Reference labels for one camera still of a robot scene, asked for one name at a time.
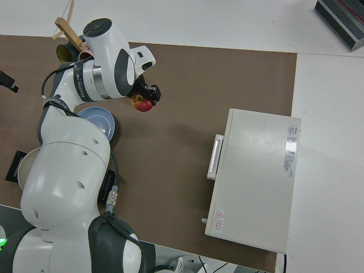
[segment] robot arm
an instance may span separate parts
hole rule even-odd
[[[107,219],[111,233],[121,233],[123,223],[99,216],[97,209],[97,195],[110,157],[107,137],[91,122],[67,113],[86,102],[124,96],[141,96],[155,105],[160,98],[159,89],[147,86],[141,76],[155,64],[155,59],[146,47],[130,49],[109,19],[89,23],[84,37],[94,59],[58,69],[51,96],[45,99],[38,130],[42,147],[20,202],[24,217],[36,229],[26,234],[17,248],[13,272],[104,272],[102,268],[95,270],[92,260],[100,257],[98,253],[94,255],[92,239],[97,234],[105,235],[95,227],[99,222],[100,227],[105,226]],[[115,256],[107,257],[121,264],[125,273],[137,273],[142,258],[138,239],[131,229],[125,238],[123,254],[114,249],[111,252]],[[39,249],[47,252],[41,259],[37,256]],[[122,262],[115,262],[120,257]],[[34,261],[32,268],[25,261]]]

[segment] wooden stick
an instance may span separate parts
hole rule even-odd
[[[67,15],[67,23],[69,23],[71,21],[71,16],[72,16],[72,11],[73,11],[73,6],[75,5],[75,0],[71,0],[71,5],[69,7],[68,10],[68,15]]]
[[[58,39],[59,36],[61,36],[63,33],[64,33],[63,31],[58,32],[55,36],[52,37],[52,39],[53,40]]]
[[[72,27],[70,27],[67,21],[61,17],[58,17],[55,21],[55,24],[60,30],[64,32],[64,35],[66,35],[66,37],[73,44],[73,46],[76,47],[79,52],[81,52],[82,40],[80,39],[80,37],[77,36],[77,34],[74,32]]]
[[[71,5],[69,6],[69,10],[68,10],[68,15],[67,15],[67,23],[69,24],[69,22],[71,21],[71,16],[72,16],[72,12],[73,12],[73,7],[75,5],[75,0],[71,0]],[[58,32],[55,36],[52,37],[53,40],[56,40],[59,36],[61,36],[64,32],[60,31]]]

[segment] white cabinet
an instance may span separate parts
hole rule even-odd
[[[286,253],[300,124],[230,109],[205,234]]]

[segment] apple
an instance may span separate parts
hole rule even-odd
[[[131,104],[134,108],[141,112],[146,112],[152,109],[153,104],[151,101],[147,100],[139,94],[134,94],[131,96]]]

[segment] warning label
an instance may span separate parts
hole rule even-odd
[[[215,212],[215,218],[213,222],[213,231],[221,232],[222,224],[224,222],[225,212],[223,210],[217,209]]]
[[[284,153],[283,176],[292,177],[294,171],[294,162],[297,151],[297,132],[298,128],[291,125],[287,132],[286,152]]]

